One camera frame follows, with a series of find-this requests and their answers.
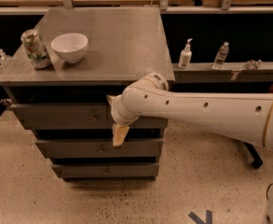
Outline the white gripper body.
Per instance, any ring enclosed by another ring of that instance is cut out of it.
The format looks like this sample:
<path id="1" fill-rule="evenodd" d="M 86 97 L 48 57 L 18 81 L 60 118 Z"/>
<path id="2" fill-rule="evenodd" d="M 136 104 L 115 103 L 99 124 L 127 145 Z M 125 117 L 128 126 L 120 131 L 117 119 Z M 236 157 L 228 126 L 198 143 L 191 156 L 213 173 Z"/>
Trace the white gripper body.
<path id="1" fill-rule="evenodd" d="M 116 96 L 111 106 L 111 116 L 116 124 L 121 126 L 129 126 L 136 121 L 139 116 L 129 111 L 122 103 L 122 96 Z"/>

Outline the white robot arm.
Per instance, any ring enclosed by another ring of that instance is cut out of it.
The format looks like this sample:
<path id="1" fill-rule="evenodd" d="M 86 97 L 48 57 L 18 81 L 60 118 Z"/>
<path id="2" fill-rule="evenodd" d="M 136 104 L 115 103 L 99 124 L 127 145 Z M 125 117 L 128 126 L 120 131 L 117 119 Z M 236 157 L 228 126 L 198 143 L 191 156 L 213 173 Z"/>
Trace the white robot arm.
<path id="1" fill-rule="evenodd" d="M 150 73 L 106 99 L 115 147 L 123 144 L 133 122 L 151 117 L 185 122 L 273 151 L 273 93 L 173 92 L 166 78 Z"/>

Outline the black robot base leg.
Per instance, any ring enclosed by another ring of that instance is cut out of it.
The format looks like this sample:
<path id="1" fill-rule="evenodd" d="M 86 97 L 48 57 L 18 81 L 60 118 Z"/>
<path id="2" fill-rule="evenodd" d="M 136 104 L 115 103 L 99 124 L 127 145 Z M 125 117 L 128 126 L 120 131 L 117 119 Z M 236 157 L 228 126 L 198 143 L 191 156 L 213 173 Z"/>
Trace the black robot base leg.
<path id="1" fill-rule="evenodd" d="M 251 154 L 253 158 L 252 167 L 254 169 L 259 169 L 263 165 L 263 161 L 260 155 L 258 154 L 258 152 L 256 151 L 253 145 L 245 143 L 245 147 L 248 149 L 249 153 Z"/>

